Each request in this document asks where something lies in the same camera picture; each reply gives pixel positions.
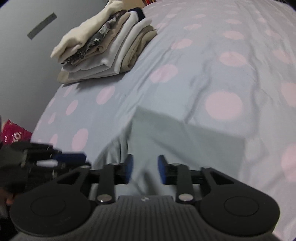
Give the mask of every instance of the bed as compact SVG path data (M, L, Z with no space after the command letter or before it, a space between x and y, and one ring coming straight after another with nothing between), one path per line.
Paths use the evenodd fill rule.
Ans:
M136 110L138 119L147 110L190 128L236 138L229 142L230 152L243 140L238 168L232 169L237 160L228 160L223 171L278 202L281 217L274 234L292 241L296 237L295 11L272 0L162 0L143 11L158 35L134 68L126 74L62 85L32 140L50 142L63 151L84 151L98 167L112 146L118 148L114 140L124 136ZM182 159L177 151L170 153L172 159ZM196 164L183 161L190 167ZM132 179L138 181L139 173ZM140 182L149 190L149 179ZM140 194L137 189L132 193Z

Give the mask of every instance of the stack of folded clothes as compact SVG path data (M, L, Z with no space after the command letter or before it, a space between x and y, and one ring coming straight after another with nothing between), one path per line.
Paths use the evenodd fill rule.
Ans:
M62 38L51 54L64 64L59 82L68 84L131 70L157 33L142 9L122 8L122 1L110 0L100 13Z

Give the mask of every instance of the patterned folded fabric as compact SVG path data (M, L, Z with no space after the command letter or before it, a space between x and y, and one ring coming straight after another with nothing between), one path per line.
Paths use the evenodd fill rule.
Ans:
M112 66L110 68L108 68L107 70L104 70L104 71L98 71L98 69L94 68L91 71L94 72L95 74L90 75L90 76L86 76L86 78L87 79L101 78L101 77L106 77L106 76L112 76L112 75L119 74L121 63L122 63L122 60L123 60L124 56L128 52L129 48L131 47L132 43L134 42L134 40L136 39L138 34L141 32L141 30L143 28L147 27L148 25L150 25L151 22L152 22L152 20L147 19L147 18L144 18L142 21L138 22L131 29L128 36L124 40L122 46L120 47L120 49L119 49L119 51L118 51L118 53L116 55L116 58L115 58L115 60L114 60L114 62L112 64Z
M103 41L100 43L100 45L92 47L89 49L84 57L84 59L78 60L75 65L78 65L82 61L85 61L86 59L98 55L100 53L103 53L107 50L107 47L111 43L111 41L116 37L116 35L119 33L121 30L122 25L127 21L127 19L130 16L130 12L126 12L124 15L120 17L120 19L116 22L114 27L107 33Z
M97 15L65 34L60 43L53 49L50 57L58 58L59 63L64 62L68 57L75 54L79 48L82 48L87 40L103 26L111 15L122 9L122 1L110 0Z
M82 48L78 49L75 54L65 60L65 63L75 64L79 59L83 59L90 48L98 46L102 42L106 34L112 29L117 20L125 13L126 10L121 10L112 15L109 20L103 24L100 30L87 40Z
M74 83L85 79L89 75L109 69L114 62L120 46L123 44L130 30L138 22L137 13L130 13L128 20L123 24L121 30L117 36L113 38L104 53L92 56L79 63L77 66L71 64L64 65L58 75L58 82L63 84Z

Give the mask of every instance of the wrinkled fabric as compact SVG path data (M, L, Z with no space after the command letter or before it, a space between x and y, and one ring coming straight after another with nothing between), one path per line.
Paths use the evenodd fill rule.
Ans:
M112 39L118 34L122 25L129 18L130 14L131 13L126 12L124 15L122 15L122 17L120 17L120 19L116 22L114 27L107 33L103 41L98 46L92 47L89 51L87 51L84 59L105 52L107 50L107 47L111 43Z
M131 31L128 33L126 39L124 40L124 42L120 46L120 49L118 50L118 53L116 54L114 62L110 68L108 68L104 71L99 71L99 72L97 71L96 68L90 69L87 71L88 74L91 72L93 74L87 75L85 78L87 78L87 79L102 78L102 77L106 77L106 76L112 76L112 75L119 74L122 60L123 60L124 56L126 55L127 51L129 50L129 48L131 47L133 41L136 39L136 37L138 36L140 31L143 28L150 25L151 22L152 22L151 19L144 18L142 21L138 22L131 29Z
M126 10L121 10L112 15L109 20L103 24L101 29L94 34L82 48L78 49L75 54L65 60L65 63L76 64L79 60L83 59L89 49L98 46L103 41L107 33L114 27L117 20L125 13Z
M145 46L157 35L156 30L153 30L152 26L147 26L138 34L135 41L131 45L130 49L124 56L120 73L126 72L132 69L137 61L139 55L142 53Z
M163 0L143 11L152 19L157 36L134 67L112 77L61 86L32 139L52 142L63 151L84 151L94 163L137 107L243 138L242 160L229 159L222 166L239 163L231 175L277 201L281 215L274 234L292 241L296 237L295 11L272 0ZM222 152L212 145L208 148L218 157ZM182 158L190 167L207 165L201 157L189 162L177 154L168 159ZM137 158L135 163L140 165L139 175L150 172L149 160ZM152 183L161 188L153 181L142 182L141 190L148 192Z
M81 63L75 65L65 64L62 68L62 71L67 72L76 72L75 74L81 76L85 76L84 71L89 70L98 66L105 66L106 69L112 66L113 61L116 57L116 54L123 43L124 39L128 35L131 28L138 22L138 15L136 12L131 12L130 17L124 23L122 28L120 29L119 33L116 35L115 38L112 39L111 43L109 44L107 50L99 55L92 56L88 59L85 59Z
M206 165L237 178L244 144L243 138L188 125L166 115L137 108L127 127L101 152L93 168L122 163L127 154L132 154L135 163L130 181L132 187L117 188L116 196L130 195L132 189L137 195L175 197L175 187L159 185L157 153L165 155L169 163L185 164L194 170Z
M104 9L99 12L97 15L87 19L78 27L71 29L67 34L65 34L60 43L54 47L50 57L58 58L58 62L64 62L73 52L65 52L67 48L72 48L76 45L80 47L84 46L87 40L95 34L103 24L108 20L108 18L115 14L116 12L123 9L123 2L110 0Z

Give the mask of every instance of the red bag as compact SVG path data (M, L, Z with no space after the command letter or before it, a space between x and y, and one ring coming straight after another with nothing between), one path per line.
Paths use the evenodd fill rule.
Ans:
M1 133L1 141L9 145L17 141L30 141L32 133L8 120Z

